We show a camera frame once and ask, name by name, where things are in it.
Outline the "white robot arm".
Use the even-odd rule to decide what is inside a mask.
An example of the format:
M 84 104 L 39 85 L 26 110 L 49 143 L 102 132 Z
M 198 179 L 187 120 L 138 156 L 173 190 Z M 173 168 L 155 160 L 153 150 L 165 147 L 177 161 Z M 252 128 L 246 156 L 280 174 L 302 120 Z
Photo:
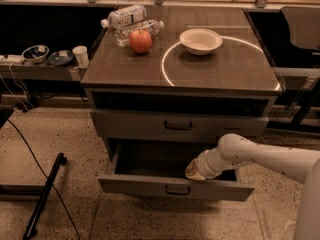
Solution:
M 185 170 L 191 180 L 214 179 L 223 171 L 254 162 L 303 185 L 293 240 L 320 240 L 320 152 L 255 143 L 237 134 L 222 136 Z

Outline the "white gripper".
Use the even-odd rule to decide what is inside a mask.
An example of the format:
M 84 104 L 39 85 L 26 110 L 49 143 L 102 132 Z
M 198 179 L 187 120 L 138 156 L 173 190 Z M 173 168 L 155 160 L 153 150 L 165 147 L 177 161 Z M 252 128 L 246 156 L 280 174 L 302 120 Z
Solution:
M 236 169 L 249 161 L 249 153 L 231 148 L 216 147 L 202 152 L 195 163 L 185 169 L 185 176 L 195 181 L 214 179 L 226 170 Z

